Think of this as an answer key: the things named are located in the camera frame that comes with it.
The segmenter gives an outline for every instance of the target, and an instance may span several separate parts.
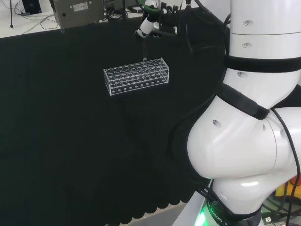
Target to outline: black wire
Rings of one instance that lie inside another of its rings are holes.
[[[140,5],[140,3],[138,2],[138,0],[135,0],[135,1],[136,1],[137,6],[139,6],[140,9],[142,9],[142,12],[144,12],[144,8],[142,7],[142,5]]]
[[[40,26],[41,26],[44,30],[51,30],[51,29],[55,29],[55,28],[58,27],[58,23],[57,23],[56,21],[54,21],[54,20],[51,20],[51,19],[49,19],[49,20],[51,20],[51,21],[53,21],[53,22],[56,22],[56,27],[49,27],[49,28],[43,27],[42,23],[44,23],[46,20],[48,20],[48,19],[45,19],[45,20],[43,20],[43,21],[40,23]]]
[[[193,10],[191,11],[191,13],[193,14],[193,16],[202,21],[204,24],[206,25],[210,25],[210,26],[221,26],[221,24],[218,24],[218,23],[214,23],[214,22],[211,22],[211,21],[208,21],[208,20],[205,20],[204,18],[202,18],[201,16],[197,15]]]
[[[3,0],[1,0],[1,1],[2,1],[2,3],[3,3],[3,5],[4,5],[5,8],[10,9],[10,7],[7,7],[7,6],[4,4]],[[19,10],[18,8],[16,8],[16,6],[17,6],[19,3],[20,3],[20,1],[15,5],[14,8],[12,8],[12,9],[15,11],[15,14],[17,14],[17,13],[16,13],[16,9]]]
[[[266,208],[267,210],[269,210],[270,212],[276,211],[276,210],[274,210],[274,209],[268,207],[268,206],[265,205],[265,204],[263,204],[262,206],[263,206],[264,208]],[[264,214],[265,214],[265,213],[262,213],[262,218],[270,217],[270,215],[265,216]],[[287,217],[287,213],[284,213],[284,212],[279,212],[279,213],[277,213],[276,215],[280,215],[281,218]],[[301,209],[297,209],[297,210],[293,211],[293,212],[291,213],[291,216],[301,216]]]
[[[188,45],[190,54],[196,54],[198,52],[202,52],[203,50],[210,49],[210,48],[219,48],[219,49],[224,50],[226,48],[226,44],[224,41],[223,41],[223,44],[225,45],[224,47],[222,47],[222,46],[205,46],[205,47],[201,47],[199,49],[193,49],[191,42],[189,40],[189,32],[188,32],[188,22],[190,21],[191,6],[186,6],[186,10],[187,10],[186,41],[187,41],[187,45]],[[226,28],[227,28],[227,25],[223,26],[223,34],[226,33],[225,32]]]
[[[230,23],[230,19],[231,19],[231,14],[229,14],[226,19],[225,22],[222,26],[222,41],[224,43],[225,46],[225,51],[226,51],[226,56],[229,56],[229,45],[227,44],[227,39],[226,39],[226,35],[227,35],[227,25]]]
[[[281,201],[281,204],[280,205],[277,205],[278,206],[278,209],[277,210],[273,210],[271,211],[270,213],[265,213],[265,214],[262,214],[263,215],[263,218],[267,218],[267,217],[270,217],[270,216],[274,216],[276,214],[278,214],[281,210],[284,209],[284,203],[285,203],[285,200],[286,200],[286,193],[287,193],[287,187],[288,187],[288,182],[285,183],[285,187],[284,187],[284,196],[282,198],[282,201]],[[272,201],[272,200],[269,200],[267,199],[269,202],[271,202],[272,204],[275,205],[275,203]]]
[[[131,13],[131,12],[126,11],[126,18],[128,18],[128,13]],[[114,10],[114,8],[107,8],[105,18],[102,21],[105,21],[105,20],[113,21],[113,20],[119,20],[122,18],[124,18],[123,12],[120,12],[119,10]]]
[[[292,149],[292,152],[293,152],[293,156],[294,156],[294,159],[295,159],[295,162],[296,162],[296,167],[297,167],[297,179],[296,179],[295,184],[293,185],[291,199],[290,199],[290,204],[289,204],[289,207],[288,207],[286,224],[285,224],[285,225],[288,226],[289,222],[290,222],[290,215],[291,215],[292,206],[293,206],[294,194],[295,194],[295,191],[296,191],[296,187],[298,185],[298,181],[300,179],[300,164],[299,164],[299,160],[298,160],[298,156],[297,156],[297,153],[296,153],[295,146],[293,144],[292,136],[291,136],[291,134],[290,134],[290,132],[289,132],[286,124],[284,123],[284,121],[282,120],[282,118],[280,117],[280,115],[278,114],[278,112],[275,109],[271,109],[271,110],[276,115],[276,117],[278,118],[278,120],[280,121],[280,123],[282,124],[282,126],[283,126],[283,128],[284,128],[284,130],[286,132],[286,135],[287,135],[288,141],[290,143],[290,146],[291,146],[291,149]]]
[[[44,18],[27,18],[27,17],[25,17],[25,16],[21,16],[21,17],[23,17],[23,18],[25,18],[25,19],[27,19],[27,20],[44,20]]]
[[[281,205],[278,205],[277,203],[273,202],[271,199],[267,199],[267,201],[269,201],[270,203],[272,203],[274,206],[276,206],[276,207],[278,207],[278,208],[281,207]],[[288,212],[288,209],[286,209],[286,208],[284,208],[284,207],[282,207],[281,210]],[[293,213],[300,213],[300,214],[301,214],[301,208],[295,210]]]

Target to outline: black band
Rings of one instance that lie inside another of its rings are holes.
[[[269,109],[261,107],[255,101],[224,83],[219,86],[216,95],[229,105],[256,119],[263,120],[269,114]]]
[[[250,59],[236,56],[226,56],[226,68],[260,73],[286,73],[301,69],[301,57],[291,59]]]
[[[225,216],[218,207],[207,200],[207,207],[210,215],[219,226],[257,226],[261,221],[261,207],[250,214],[235,214]]]

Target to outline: orange object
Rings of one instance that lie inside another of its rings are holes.
[[[295,183],[295,182],[296,182],[296,178],[292,178],[291,182],[288,183],[288,185],[287,185],[287,192],[286,192],[287,196],[291,196],[292,190],[293,190],[293,183]],[[285,184],[281,185],[279,188],[276,189],[275,196],[276,197],[282,197],[284,195],[284,189],[285,189]],[[296,187],[296,191],[295,191],[294,197],[296,197],[296,198],[298,198],[298,199],[301,200],[301,186],[297,186]]]
[[[290,182],[294,185],[296,183],[296,180],[297,180],[297,177],[294,177],[294,178],[290,179]],[[299,179],[297,185],[301,185],[301,179]]]

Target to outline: black backdrop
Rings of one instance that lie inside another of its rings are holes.
[[[1,226],[127,223],[189,200],[194,188],[166,170],[167,136],[213,94],[223,52],[191,57],[183,35],[152,40],[149,59],[164,58],[170,83],[110,97],[103,68],[141,62],[139,23],[0,40]],[[222,44],[219,28],[195,20],[190,34],[198,47]]]

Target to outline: gray metal box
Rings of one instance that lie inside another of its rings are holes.
[[[103,0],[53,0],[53,4],[61,28],[99,23],[104,19]]]

